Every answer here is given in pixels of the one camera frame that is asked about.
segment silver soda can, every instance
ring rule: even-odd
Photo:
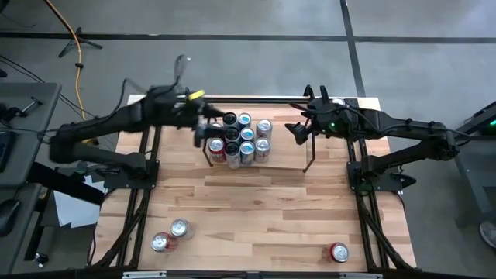
[[[268,139],[257,139],[255,143],[255,162],[266,163],[269,161],[270,155],[270,140]]]
[[[232,169],[237,169],[241,166],[241,156],[239,155],[238,143],[226,144],[226,159],[227,165]]]
[[[226,162],[226,155],[224,154],[224,142],[222,139],[213,138],[208,144],[208,151],[210,151],[210,160],[216,163]]]
[[[251,127],[251,116],[243,112],[238,117],[239,129],[250,128]]]
[[[177,238],[192,239],[195,235],[195,227],[188,220],[179,218],[170,225],[170,233]]]
[[[240,137],[239,137],[239,130],[236,128],[228,128],[226,130],[226,143],[239,143],[240,142]]]
[[[234,112],[227,112],[224,117],[222,117],[222,121],[224,122],[224,127],[239,128],[238,117]]]
[[[262,119],[257,123],[257,139],[268,138],[272,136],[272,123],[269,119]]]
[[[172,252],[176,250],[177,245],[177,238],[166,232],[159,232],[152,238],[152,249],[155,252]]]
[[[241,142],[254,142],[255,141],[255,133],[251,128],[244,128],[241,130]]]
[[[253,165],[255,159],[255,145],[252,142],[244,142],[241,143],[240,155],[241,155],[241,164],[243,166],[251,166]]]
[[[350,258],[350,253],[348,247],[342,243],[333,243],[329,248],[328,259],[337,262],[344,263]]]

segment wooden table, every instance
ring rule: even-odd
[[[132,95],[129,102],[139,98]],[[359,104],[363,108],[380,109],[377,98],[359,98]],[[288,105],[218,104],[216,107],[246,111],[254,119],[263,114],[272,120],[275,129],[301,118],[299,111]],[[317,159],[303,174],[301,169],[306,159],[301,161],[304,157],[299,154],[301,148],[303,153],[308,152],[308,147],[298,147],[289,132],[284,136],[286,140],[277,145],[287,150],[286,155],[280,152],[280,156],[286,157],[278,160],[273,153],[270,158],[279,164],[277,167],[230,170],[226,165],[210,167],[201,150],[193,147],[191,131],[164,128],[158,156],[159,181],[150,199],[139,268],[365,271],[357,204],[346,179],[345,164],[349,160],[346,143],[342,139],[317,137]],[[121,133],[117,151],[136,152],[140,137],[139,133]],[[374,155],[390,152],[386,138],[367,141],[367,149]],[[94,261],[103,256],[121,233],[128,198],[129,190],[117,190],[102,206]],[[415,266],[399,198],[389,192],[378,192],[377,203],[385,235],[406,262]],[[173,253],[154,252],[150,247],[153,235],[168,232],[171,222],[178,217],[196,225],[195,237],[181,241]],[[374,259],[379,263],[375,237],[371,241]],[[322,248],[334,242],[348,246],[350,259],[346,263],[328,263],[322,259]],[[128,259],[133,244],[134,236],[129,241]]]

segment concrete floor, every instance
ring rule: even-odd
[[[57,0],[73,26],[89,33],[343,36],[339,0]],[[348,0],[355,36],[496,36],[496,2],[491,0]],[[36,0],[14,1],[0,17],[0,29],[65,32],[50,10]],[[0,53],[47,82],[63,85],[75,101],[77,52],[57,55],[66,40],[0,39]],[[190,88],[211,94],[300,95],[306,84],[324,84],[330,95],[357,95],[345,42],[274,41],[96,41],[103,50],[84,49],[81,93],[85,108],[109,113],[123,78],[142,86],[170,84],[172,64],[181,53],[192,57],[184,76]],[[496,45],[357,43],[365,93],[398,118],[445,122],[456,128],[494,101]],[[9,71],[5,82],[29,81]],[[77,121],[63,103],[50,127]],[[399,150],[411,141],[390,139]],[[38,160],[50,164],[44,147]],[[496,277],[496,255],[477,228],[458,229],[453,219],[472,206],[454,162],[422,161],[405,166],[418,183],[405,191],[406,215],[417,264],[424,270]],[[78,247],[71,242],[83,238]],[[51,256],[46,270],[83,267],[91,228],[47,232],[41,250]],[[21,263],[16,272],[37,270]]]

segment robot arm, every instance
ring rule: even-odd
[[[362,178],[377,176],[388,168],[417,160],[450,160],[460,152],[452,130],[447,129],[440,122],[396,119],[385,112],[353,108],[342,99],[329,99],[325,87],[321,86],[320,90],[322,98],[313,98],[307,104],[307,108],[291,104],[292,107],[302,110],[301,115],[308,119],[305,125],[286,124],[286,128],[293,133],[297,144],[303,144],[311,133],[353,142],[361,139],[376,140],[384,136],[421,141],[416,146],[386,156],[370,155],[362,158],[360,168]]]
[[[177,95],[174,85],[151,88],[140,101],[116,110],[108,116],[62,125],[50,139],[50,159],[56,163],[86,160],[122,167],[128,173],[146,172],[146,159],[141,153],[120,154],[82,143],[82,140],[116,132],[136,133],[149,126],[174,126],[195,131],[194,143],[224,133],[223,128],[199,123],[205,118],[223,117],[203,99],[203,91]]]

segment yellow tag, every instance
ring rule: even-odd
[[[198,90],[196,91],[195,93],[191,93],[188,97],[188,99],[190,100],[195,100],[196,98],[200,98],[201,96],[203,96],[205,94],[205,92],[203,90]]]

